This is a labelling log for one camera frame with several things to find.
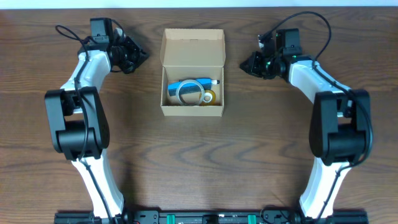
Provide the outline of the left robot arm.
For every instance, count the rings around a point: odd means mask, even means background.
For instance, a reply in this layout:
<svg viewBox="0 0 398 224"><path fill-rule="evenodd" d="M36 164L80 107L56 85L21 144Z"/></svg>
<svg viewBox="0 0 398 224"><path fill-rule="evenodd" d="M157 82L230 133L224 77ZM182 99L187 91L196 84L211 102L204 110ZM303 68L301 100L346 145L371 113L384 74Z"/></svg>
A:
<svg viewBox="0 0 398 224"><path fill-rule="evenodd" d="M88 215L57 214L55 223L126 223L129 215L108 161L109 125L99 91L117 66L135 71L148 55L134 39L97 35L84 43L69 80L45 94L45 107L54 149L80 173L90 195Z"/></svg>

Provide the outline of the cardboard box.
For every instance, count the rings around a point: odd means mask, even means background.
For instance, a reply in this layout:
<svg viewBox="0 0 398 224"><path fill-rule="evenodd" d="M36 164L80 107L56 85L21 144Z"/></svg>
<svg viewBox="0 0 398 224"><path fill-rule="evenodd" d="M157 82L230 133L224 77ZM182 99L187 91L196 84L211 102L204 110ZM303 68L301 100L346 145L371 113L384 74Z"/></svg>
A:
<svg viewBox="0 0 398 224"><path fill-rule="evenodd" d="M224 63L226 59L222 29L165 29L160 50L162 93L160 107L164 116L216 116L224 109ZM213 106L182 106L170 96L168 85L184 80L210 78L216 101ZM200 92L180 95L188 104L201 97Z"/></svg>

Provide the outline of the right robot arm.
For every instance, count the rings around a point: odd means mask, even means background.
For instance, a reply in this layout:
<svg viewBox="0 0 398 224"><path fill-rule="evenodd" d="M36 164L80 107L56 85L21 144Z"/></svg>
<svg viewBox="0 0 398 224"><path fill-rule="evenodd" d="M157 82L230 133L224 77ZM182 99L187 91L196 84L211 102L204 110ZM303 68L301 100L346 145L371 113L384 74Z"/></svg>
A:
<svg viewBox="0 0 398 224"><path fill-rule="evenodd" d="M370 96L352 90L325 72L309 55L254 52L240 64L254 77L283 78L313 104L309 143L314 163L308 184L300 196L299 211L291 223L344 223L357 220L355 213L338 214L333 204L347 173L363 163L373 144Z"/></svg>

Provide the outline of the large clear tape roll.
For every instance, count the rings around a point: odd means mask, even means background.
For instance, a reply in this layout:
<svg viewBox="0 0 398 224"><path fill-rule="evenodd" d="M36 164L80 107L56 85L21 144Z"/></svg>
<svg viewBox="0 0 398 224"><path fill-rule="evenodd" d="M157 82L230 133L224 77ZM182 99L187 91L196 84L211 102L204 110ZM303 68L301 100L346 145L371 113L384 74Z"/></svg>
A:
<svg viewBox="0 0 398 224"><path fill-rule="evenodd" d="M187 84L194 84L194 85L196 85L197 87L199 87L199 89L200 89L201 97L200 97L200 98L198 99L198 101L197 101L196 103L194 103L194 104L188 104L188 103L186 103L185 101L183 101L183 100L181 99L181 97L180 97L180 90L182 89L183 86L185 86L185 85L187 85ZM176 89L176 97L177 97L177 99L178 99L178 102L179 102L180 105L182 105L182 106L199 106L199 105L203 102L203 100L204 100L204 97L205 97L205 89L203 88L203 85L202 85L200 82L196 81L196 80L184 80L184 81L181 82L181 84L179 84L179 86L178 86L177 89Z"/></svg>

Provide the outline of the small yellow tape roll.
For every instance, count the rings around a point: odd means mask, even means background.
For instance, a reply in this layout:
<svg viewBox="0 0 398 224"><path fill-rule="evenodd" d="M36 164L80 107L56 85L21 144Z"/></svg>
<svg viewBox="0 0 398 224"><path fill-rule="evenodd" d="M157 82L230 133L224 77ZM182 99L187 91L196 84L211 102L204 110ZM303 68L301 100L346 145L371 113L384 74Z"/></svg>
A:
<svg viewBox="0 0 398 224"><path fill-rule="evenodd" d="M200 105L201 106L213 106L215 104L215 101L216 101L215 92L212 90L205 90L204 98Z"/></svg>

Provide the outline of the blue plastic tape dispenser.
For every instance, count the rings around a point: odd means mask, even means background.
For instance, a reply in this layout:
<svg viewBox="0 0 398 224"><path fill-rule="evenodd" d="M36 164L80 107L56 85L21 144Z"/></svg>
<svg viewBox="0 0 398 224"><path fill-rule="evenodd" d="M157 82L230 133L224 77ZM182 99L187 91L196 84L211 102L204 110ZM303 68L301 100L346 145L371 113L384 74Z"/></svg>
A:
<svg viewBox="0 0 398 224"><path fill-rule="evenodd" d="M198 78L195 79L198 83L200 83L204 90L210 90L213 85L213 80L210 78ZM170 96L175 96L177 93L177 88L180 86L182 81L171 83L168 85L168 91ZM187 83L180 88L179 93L181 95L201 92L201 88L194 83Z"/></svg>

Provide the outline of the black white marker pen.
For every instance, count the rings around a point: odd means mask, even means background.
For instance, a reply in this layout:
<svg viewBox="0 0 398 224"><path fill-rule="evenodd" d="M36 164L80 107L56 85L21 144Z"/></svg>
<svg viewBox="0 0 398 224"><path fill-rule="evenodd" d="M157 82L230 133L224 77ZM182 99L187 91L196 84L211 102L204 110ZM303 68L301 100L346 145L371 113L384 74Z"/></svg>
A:
<svg viewBox="0 0 398 224"><path fill-rule="evenodd" d="M218 84L220 84L220 81L219 80L212 80L211 84L212 85L218 85Z"/></svg>

